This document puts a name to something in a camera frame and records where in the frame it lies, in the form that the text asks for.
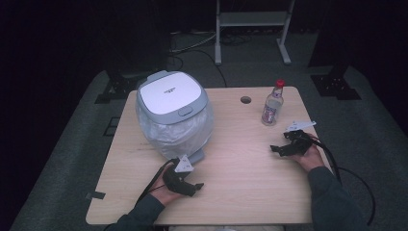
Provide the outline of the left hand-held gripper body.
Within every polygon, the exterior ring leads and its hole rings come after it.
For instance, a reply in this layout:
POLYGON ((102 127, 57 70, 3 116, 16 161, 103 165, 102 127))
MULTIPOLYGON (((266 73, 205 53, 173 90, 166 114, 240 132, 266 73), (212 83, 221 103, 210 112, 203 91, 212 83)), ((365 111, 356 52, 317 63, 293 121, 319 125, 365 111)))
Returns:
POLYGON ((185 178, 192 173, 193 170, 194 167, 186 155, 174 159, 174 164, 169 167, 163 175, 166 187, 170 191, 180 194, 185 190, 193 190, 193 184, 185 181, 185 178))

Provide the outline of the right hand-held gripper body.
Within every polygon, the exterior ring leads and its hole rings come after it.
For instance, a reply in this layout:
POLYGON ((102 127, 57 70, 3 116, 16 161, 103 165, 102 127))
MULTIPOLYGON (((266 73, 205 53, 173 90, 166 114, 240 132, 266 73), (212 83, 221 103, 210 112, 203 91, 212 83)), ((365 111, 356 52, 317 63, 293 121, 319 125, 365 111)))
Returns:
POLYGON ((312 145, 312 139, 307 135, 303 129, 313 127, 317 123, 315 121, 294 121, 286 130, 296 131, 297 137, 290 141, 291 143, 284 147, 286 156, 292 156, 295 154, 304 154, 307 149, 312 145))

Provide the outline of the clear bottle with red cap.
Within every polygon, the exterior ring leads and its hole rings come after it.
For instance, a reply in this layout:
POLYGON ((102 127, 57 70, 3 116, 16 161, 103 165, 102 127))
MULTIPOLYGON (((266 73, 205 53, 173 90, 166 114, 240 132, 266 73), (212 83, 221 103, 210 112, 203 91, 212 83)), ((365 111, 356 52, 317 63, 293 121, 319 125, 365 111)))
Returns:
POLYGON ((266 126, 272 126, 277 122, 279 112, 284 103, 283 88, 285 81, 278 79, 271 94, 267 97, 261 120, 266 126))

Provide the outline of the white grey lidded trash can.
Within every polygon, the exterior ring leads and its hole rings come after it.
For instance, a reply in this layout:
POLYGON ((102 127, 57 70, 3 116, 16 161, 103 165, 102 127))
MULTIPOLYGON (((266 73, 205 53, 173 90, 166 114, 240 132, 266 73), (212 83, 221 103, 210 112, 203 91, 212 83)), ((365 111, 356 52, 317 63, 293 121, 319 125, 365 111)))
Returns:
POLYGON ((139 86, 136 105, 156 123, 169 125, 197 115, 208 103, 207 92, 189 74, 160 71, 139 86))

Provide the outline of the person's left hand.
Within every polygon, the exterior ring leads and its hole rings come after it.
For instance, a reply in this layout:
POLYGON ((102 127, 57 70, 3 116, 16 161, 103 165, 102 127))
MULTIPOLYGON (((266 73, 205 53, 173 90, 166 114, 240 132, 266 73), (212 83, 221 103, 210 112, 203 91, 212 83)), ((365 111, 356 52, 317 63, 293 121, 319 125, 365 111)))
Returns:
POLYGON ((167 206, 171 202, 182 197, 180 193, 172 192, 166 187, 163 175, 158 177, 148 192, 158 199, 164 206, 167 206))

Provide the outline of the person's right hand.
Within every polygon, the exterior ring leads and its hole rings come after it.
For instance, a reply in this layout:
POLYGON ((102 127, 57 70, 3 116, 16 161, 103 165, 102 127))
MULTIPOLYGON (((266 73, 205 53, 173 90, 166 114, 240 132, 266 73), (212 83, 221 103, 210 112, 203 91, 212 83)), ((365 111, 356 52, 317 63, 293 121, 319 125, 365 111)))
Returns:
POLYGON ((312 144, 304 154, 292 155, 290 159, 300 164, 306 172, 317 167, 324 167, 323 159, 315 144, 312 144))

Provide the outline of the translucent plastic trash bag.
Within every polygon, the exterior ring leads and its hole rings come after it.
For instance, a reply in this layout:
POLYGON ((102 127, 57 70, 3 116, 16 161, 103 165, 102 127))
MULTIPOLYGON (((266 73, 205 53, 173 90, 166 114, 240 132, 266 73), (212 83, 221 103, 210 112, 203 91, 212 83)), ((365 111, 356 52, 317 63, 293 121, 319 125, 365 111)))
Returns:
POLYGON ((139 105, 136 105, 136 113, 145 138, 165 158, 170 160, 186 155, 193 164, 204 158, 203 147, 214 128, 211 103, 197 115, 169 125, 154 122, 139 105))

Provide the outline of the black stand base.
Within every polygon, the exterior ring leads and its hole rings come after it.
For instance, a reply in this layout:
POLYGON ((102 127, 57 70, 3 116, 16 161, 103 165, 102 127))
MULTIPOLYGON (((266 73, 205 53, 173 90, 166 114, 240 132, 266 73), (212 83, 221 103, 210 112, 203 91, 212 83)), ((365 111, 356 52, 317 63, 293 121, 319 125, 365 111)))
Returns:
POLYGON ((338 100, 360 100, 357 90, 353 89, 344 78, 347 69, 347 64, 335 64, 327 74, 312 75, 311 79, 319 95, 333 96, 338 100))
POLYGON ((120 72, 107 72, 108 83, 104 90, 98 94, 95 104, 109 104, 112 100, 126 99, 129 93, 137 88, 141 79, 137 74, 125 74, 120 72))

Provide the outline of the dark floor socket plate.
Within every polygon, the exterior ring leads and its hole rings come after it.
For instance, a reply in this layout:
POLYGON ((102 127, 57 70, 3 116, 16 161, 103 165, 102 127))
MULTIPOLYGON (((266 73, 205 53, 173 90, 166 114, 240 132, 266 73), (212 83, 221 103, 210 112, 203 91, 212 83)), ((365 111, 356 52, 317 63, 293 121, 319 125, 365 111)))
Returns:
POLYGON ((119 117, 113 116, 110 119, 107 127, 105 128, 103 135, 105 137, 113 137, 115 135, 115 131, 117 129, 118 123, 119 123, 119 117))

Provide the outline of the white metal stand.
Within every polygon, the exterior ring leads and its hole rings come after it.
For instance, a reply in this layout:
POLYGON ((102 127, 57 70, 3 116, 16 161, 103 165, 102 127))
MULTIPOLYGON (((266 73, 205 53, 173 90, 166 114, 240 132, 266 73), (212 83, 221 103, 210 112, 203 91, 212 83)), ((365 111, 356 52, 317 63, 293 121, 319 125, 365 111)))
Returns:
POLYGON ((220 10, 220 0, 217 0, 216 8, 216 42, 215 42, 215 64, 221 65, 221 29, 227 27, 267 27, 281 26, 283 31, 281 37, 276 40, 284 64, 291 64, 291 58, 287 51, 285 42, 291 19, 295 0, 290 0, 289 6, 281 12, 249 12, 249 13, 223 13, 220 10))

